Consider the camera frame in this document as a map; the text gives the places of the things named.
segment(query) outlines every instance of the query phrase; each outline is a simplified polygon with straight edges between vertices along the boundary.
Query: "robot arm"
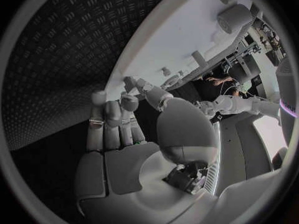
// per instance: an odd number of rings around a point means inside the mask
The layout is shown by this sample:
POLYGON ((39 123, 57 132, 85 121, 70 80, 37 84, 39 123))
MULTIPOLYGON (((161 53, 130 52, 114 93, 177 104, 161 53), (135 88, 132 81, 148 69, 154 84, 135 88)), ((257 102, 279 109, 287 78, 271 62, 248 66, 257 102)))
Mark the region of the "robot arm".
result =
POLYGON ((279 117, 279 104, 262 101, 259 98, 252 97, 243 99, 239 96, 219 96, 215 101, 203 101, 196 106, 209 118, 213 118, 217 112, 221 114, 236 114, 249 112, 252 114, 264 114, 276 118, 279 117))

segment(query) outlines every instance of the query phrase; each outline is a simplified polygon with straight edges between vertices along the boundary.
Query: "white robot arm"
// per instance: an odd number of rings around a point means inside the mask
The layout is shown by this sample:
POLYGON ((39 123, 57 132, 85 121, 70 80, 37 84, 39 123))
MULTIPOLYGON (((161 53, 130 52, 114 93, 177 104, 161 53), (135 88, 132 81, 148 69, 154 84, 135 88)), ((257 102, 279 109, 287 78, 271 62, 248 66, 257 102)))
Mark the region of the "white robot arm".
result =
POLYGON ((215 101, 202 101, 196 106, 209 118, 213 118, 217 112, 221 114, 236 114, 249 112, 252 114, 264 114, 280 121, 279 104, 262 101, 259 98, 252 97, 243 99, 239 96, 219 96, 215 101))

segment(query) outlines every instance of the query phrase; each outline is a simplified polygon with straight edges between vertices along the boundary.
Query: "person's hand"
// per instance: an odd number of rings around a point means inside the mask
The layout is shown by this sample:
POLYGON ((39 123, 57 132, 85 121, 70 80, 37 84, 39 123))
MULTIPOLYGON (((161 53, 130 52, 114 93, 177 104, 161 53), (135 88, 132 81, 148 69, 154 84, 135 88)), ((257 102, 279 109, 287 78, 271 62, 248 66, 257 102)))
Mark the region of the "person's hand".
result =
POLYGON ((219 86, 220 84, 223 83, 223 80, 222 80, 222 79, 215 78, 215 77, 209 77, 209 78, 207 78, 207 81, 214 81, 214 82, 213 82, 213 85, 214 85, 214 86, 219 86))

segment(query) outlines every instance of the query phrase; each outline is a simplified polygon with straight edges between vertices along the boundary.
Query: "purple light strip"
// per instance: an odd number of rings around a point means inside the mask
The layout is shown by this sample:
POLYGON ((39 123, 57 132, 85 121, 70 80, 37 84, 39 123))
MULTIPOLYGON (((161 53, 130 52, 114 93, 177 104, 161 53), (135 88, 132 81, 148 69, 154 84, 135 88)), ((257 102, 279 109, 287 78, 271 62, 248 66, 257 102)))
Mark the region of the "purple light strip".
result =
POLYGON ((283 108, 284 111, 287 112, 289 115, 293 116, 294 118, 298 118, 298 115, 295 112, 291 111, 289 108, 287 108, 282 100, 279 101, 279 104, 281 108, 283 108))

